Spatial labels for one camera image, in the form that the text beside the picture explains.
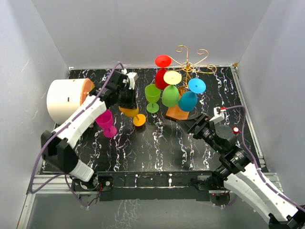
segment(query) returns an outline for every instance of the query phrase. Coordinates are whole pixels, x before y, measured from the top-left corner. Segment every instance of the plastic wine glass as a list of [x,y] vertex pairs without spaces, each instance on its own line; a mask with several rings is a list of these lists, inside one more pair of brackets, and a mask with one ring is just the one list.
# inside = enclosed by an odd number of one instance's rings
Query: plastic wine glass
[[160,99],[161,90],[156,87],[155,84],[150,84],[145,87],[145,97],[149,104],[146,106],[146,110],[149,113],[156,113],[159,110],[159,105],[156,103]]
[[162,94],[162,103],[164,106],[173,107],[179,102],[179,91],[175,84],[181,82],[182,76],[176,71],[167,71],[164,74],[164,81],[169,84]]
[[165,68],[161,68],[155,77],[155,85],[157,88],[164,90],[169,84],[164,81],[164,74],[167,72]]
[[205,83],[198,78],[191,79],[188,82],[188,87],[190,91],[184,93],[178,103],[179,108],[186,112],[190,112],[196,107],[198,101],[197,94],[201,94],[206,90]]
[[136,109],[128,109],[119,106],[119,110],[127,117],[133,118],[133,124],[135,126],[143,126],[146,122],[146,116],[139,114],[139,107]]
[[107,110],[98,116],[95,121],[102,129],[104,129],[105,137],[112,138],[116,135],[117,130],[113,125],[113,116],[110,110]]
[[160,68],[167,68],[171,65],[172,60],[168,55],[160,55],[157,56],[154,62]]

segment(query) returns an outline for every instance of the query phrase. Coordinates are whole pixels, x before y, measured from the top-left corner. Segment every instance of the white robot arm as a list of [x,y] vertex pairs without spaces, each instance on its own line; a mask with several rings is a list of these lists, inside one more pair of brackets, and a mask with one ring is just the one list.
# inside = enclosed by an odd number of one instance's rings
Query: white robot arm
[[270,229],[298,229],[305,224],[305,209],[288,199],[264,176],[253,155],[236,145],[234,130],[214,123],[224,119],[225,108],[215,108],[214,117],[205,114],[177,121],[195,139],[203,139],[220,154],[222,165],[206,179],[206,185],[224,187],[248,203],[269,224]]
[[114,72],[111,82],[107,83],[102,92],[100,87],[95,87],[68,120],[52,133],[45,131],[41,136],[41,143],[44,145],[56,135],[44,150],[43,159],[62,172],[81,180],[83,186],[88,188],[96,186],[97,176],[92,168],[78,158],[73,149],[85,130],[111,105],[119,104],[120,107],[128,109],[137,108],[134,88],[138,75],[124,70],[123,73]]

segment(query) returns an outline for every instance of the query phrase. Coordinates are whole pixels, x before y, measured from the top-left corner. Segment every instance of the green wine glass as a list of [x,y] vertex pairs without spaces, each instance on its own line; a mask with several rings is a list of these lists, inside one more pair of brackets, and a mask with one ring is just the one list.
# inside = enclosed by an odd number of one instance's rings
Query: green wine glass
[[169,84],[162,94],[162,103],[164,106],[173,107],[179,102],[179,91],[175,84],[180,83],[182,76],[176,71],[167,71],[164,74],[164,81]]
[[149,104],[146,110],[149,113],[156,113],[159,110],[159,105],[156,103],[160,99],[161,90],[155,84],[150,84],[145,87],[145,97]]

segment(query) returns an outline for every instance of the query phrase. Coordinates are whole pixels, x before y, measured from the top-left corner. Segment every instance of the wine glass base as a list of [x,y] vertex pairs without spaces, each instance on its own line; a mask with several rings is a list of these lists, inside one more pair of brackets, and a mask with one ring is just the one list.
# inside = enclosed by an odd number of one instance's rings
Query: wine glass base
[[201,94],[206,90],[206,85],[204,81],[198,78],[191,79],[188,82],[188,87],[195,94]]
[[159,110],[159,105],[158,104],[147,104],[146,110],[149,113],[156,113]]
[[143,114],[138,114],[136,117],[133,118],[133,124],[135,126],[142,126],[146,122],[146,117]]
[[104,129],[104,136],[107,138],[112,138],[116,135],[116,128],[115,126],[111,126],[109,129]]

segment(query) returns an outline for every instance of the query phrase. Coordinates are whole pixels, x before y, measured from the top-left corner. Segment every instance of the purple cable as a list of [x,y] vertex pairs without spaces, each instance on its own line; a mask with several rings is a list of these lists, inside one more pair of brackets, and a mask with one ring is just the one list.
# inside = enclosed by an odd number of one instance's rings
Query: purple cable
[[227,207],[233,205],[233,204],[237,201],[237,199],[238,199],[238,196],[236,195],[236,197],[234,198],[234,200],[233,200],[231,203],[229,203],[228,205],[225,205],[225,207],[227,208]]
[[[107,80],[105,81],[104,85],[102,86],[101,90],[99,91],[99,93],[96,95],[96,97],[94,98],[94,100],[85,108],[85,110],[87,110],[89,107],[92,106],[92,104],[98,99],[98,97],[101,95],[103,89],[106,87],[106,84],[108,83],[108,81],[110,80],[110,78],[112,77],[113,72],[115,71],[115,69],[117,68],[117,66],[121,65],[121,67],[123,68],[123,70],[125,69],[124,66],[122,65],[121,62],[117,62],[116,65],[112,68]],[[74,122],[85,110],[80,111],[73,119],[72,122]],[[57,174],[53,177],[51,177],[49,180],[47,180],[45,183],[43,183],[39,188],[37,188],[36,190],[33,190],[33,182],[34,182],[34,178],[35,178],[35,172],[36,172],[36,168],[38,166],[39,160],[43,154],[43,152],[45,151],[45,149],[47,148],[47,146],[50,144],[50,142],[57,136],[59,135],[64,129],[68,128],[70,126],[71,122],[68,122],[62,129],[60,129],[58,132],[56,132],[54,135],[52,135],[52,137],[49,138],[49,140],[43,145],[43,147],[41,148],[41,151],[39,152],[37,159],[35,161],[34,164],[34,168],[32,171],[32,175],[30,177],[30,184],[29,184],[29,192],[34,194],[36,192],[38,192],[39,190],[41,190],[46,184],[48,184],[50,181],[52,181],[53,179],[63,175],[64,173],[60,173]],[[75,194],[75,192],[71,189],[70,185],[68,185],[68,187],[70,188],[71,192],[77,197],[77,195]]]
[[298,205],[297,203],[295,203],[294,201],[290,200],[288,197],[284,196],[283,194],[279,193],[278,191],[276,191],[270,184],[266,183],[265,178],[263,177],[262,171],[260,169],[260,167],[258,166],[258,163],[256,161],[256,158],[254,156],[254,154],[251,152],[251,150],[247,147],[245,140],[244,140],[244,127],[245,127],[245,123],[246,123],[246,109],[244,106],[242,105],[237,105],[237,106],[231,106],[231,107],[227,107],[226,110],[232,110],[232,109],[236,109],[236,108],[242,108],[244,110],[244,118],[243,118],[243,127],[242,127],[242,140],[243,140],[243,145],[246,148],[246,150],[249,152],[250,156],[253,159],[255,168],[257,170],[257,173],[259,175],[259,177],[261,178],[261,180],[267,185],[267,187],[269,187],[275,194],[278,194],[282,199],[286,200],[287,202],[289,202],[290,204],[294,205],[296,208],[298,208],[299,210],[305,212],[305,209],[302,208],[300,205]]

